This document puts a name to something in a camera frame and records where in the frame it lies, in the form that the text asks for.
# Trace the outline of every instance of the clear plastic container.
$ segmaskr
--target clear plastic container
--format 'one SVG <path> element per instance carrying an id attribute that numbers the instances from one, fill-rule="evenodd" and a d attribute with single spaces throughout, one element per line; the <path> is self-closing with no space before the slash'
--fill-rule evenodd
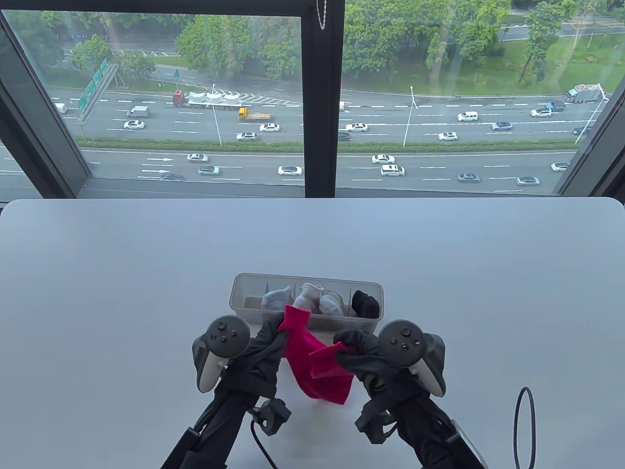
<path id="1" fill-rule="evenodd" d="M 384 291 L 377 283 L 253 273 L 241 273 L 236 276 L 230 294 L 230 307 L 238 316 L 247 321 L 252 334 L 256 334 L 268 315 L 277 314 L 275 311 L 261 308 L 261 300 L 265 293 L 283 290 L 288 285 L 293 285 L 294 296 L 297 296 L 304 283 L 321 285 L 324 290 L 337 293 L 345 304 L 345 316 L 325 316 L 315 311 L 312 312 L 308 330 L 327 345 L 332 345 L 334 333 L 341 329 L 375 332 L 384 316 Z M 351 299 L 356 290 L 371 295 L 380 304 L 380 314 L 376 319 L 359 318 L 351 308 Z"/>

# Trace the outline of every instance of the green road sign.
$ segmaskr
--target green road sign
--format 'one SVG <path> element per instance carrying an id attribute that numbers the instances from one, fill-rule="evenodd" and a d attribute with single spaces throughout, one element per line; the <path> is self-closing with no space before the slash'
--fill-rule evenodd
<path id="1" fill-rule="evenodd" d="M 102 82 L 102 72 L 100 70 L 96 70 L 96 74 L 93 76 L 93 83 L 98 86 Z"/>
<path id="2" fill-rule="evenodd" d="M 89 98 L 96 94 L 96 85 L 93 83 L 93 80 L 89 82 L 84 92 L 87 94 L 87 96 L 89 96 Z"/>
<path id="3" fill-rule="evenodd" d="M 89 98 L 86 94 L 83 94 L 78 100 L 78 109 L 80 109 L 80 112 L 84 112 L 87 108 L 87 104 L 89 104 Z"/>

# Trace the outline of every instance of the white table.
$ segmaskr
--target white table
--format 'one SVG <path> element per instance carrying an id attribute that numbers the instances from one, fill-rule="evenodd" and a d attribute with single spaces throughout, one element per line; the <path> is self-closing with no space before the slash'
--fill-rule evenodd
<path id="1" fill-rule="evenodd" d="M 625 216 L 610 199 L 17 201 L 0 240 L 3 468 L 158 469 L 209 401 L 191 342 L 231 312 L 243 271 L 382 284 L 387 320 L 445 339 L 437 401 L 491 469 L 513 467 L 522 386 L 537 468 L 620 460 Z M 313 401 L 285 362 L 278 396 L 292 417 L 261 439 L 280 469 L 420 467 L 398 437 L 358 433 L 358 382 L 344 407 Z M 231 469 L 268 467 L 248 423 Z"/>

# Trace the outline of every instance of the yellow truck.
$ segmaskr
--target yellow truck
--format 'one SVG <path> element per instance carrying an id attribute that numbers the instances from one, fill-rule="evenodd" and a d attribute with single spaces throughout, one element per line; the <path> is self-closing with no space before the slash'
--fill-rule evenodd
<path id="1" fill-rule="evenodd" d="M 267 121 L 271 119 L 271 114 L 251 114 L 249 108 L 239 109 L 240 121 Z"/>

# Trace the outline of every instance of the red sock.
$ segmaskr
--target red sock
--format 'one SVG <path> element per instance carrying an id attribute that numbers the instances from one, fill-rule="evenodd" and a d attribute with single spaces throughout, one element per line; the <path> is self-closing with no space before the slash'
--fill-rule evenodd
<path id="1" fill-rule="evenodd" d="M 354 378 L 334 359 L 344 346 L 327 347 L 317 340 L 306 328 L 310 317 L 310 311 L 286 307 L 284 322 L 278 328 L 278 331 L 289 331 L 284 355 L 295 380 L 308 397 L 343 405 Z"/>

